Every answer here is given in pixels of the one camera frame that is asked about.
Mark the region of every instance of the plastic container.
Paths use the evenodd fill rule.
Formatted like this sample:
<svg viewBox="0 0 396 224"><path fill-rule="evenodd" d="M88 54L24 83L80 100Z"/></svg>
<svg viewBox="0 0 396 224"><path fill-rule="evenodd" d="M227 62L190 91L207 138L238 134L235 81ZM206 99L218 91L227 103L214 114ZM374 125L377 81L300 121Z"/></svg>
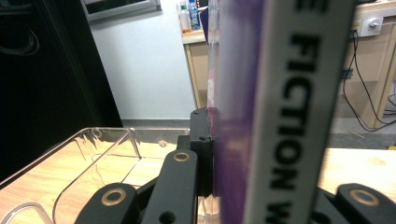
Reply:
<svg viewBox="0 0 396 224"><path fill-rule="evenodd" d="M181 33L186 34L191 32L190 13L187 10L185 2L180 2L179 18L180 18Z"/></svg>
<svg viewBox="0 0 396 224"><path fill-rule="evenodd" d="M199 22L199 15L198 15L198 8L195 4L195 0L189 0L189 12L190 12L190 19L191 19L191 29L192 30L199 30L201 28Z"/></svg>

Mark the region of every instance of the book spine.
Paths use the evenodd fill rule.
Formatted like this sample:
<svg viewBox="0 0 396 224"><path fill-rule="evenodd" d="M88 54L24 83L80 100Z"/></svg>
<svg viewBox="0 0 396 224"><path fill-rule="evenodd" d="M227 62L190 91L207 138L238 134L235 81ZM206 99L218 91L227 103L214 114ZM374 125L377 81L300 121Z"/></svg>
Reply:
<svg viewBox="0 0 396 224"><path fill-rule="evenodd" d="M307 223L354 1L268 0L244 223Z"/></svg>

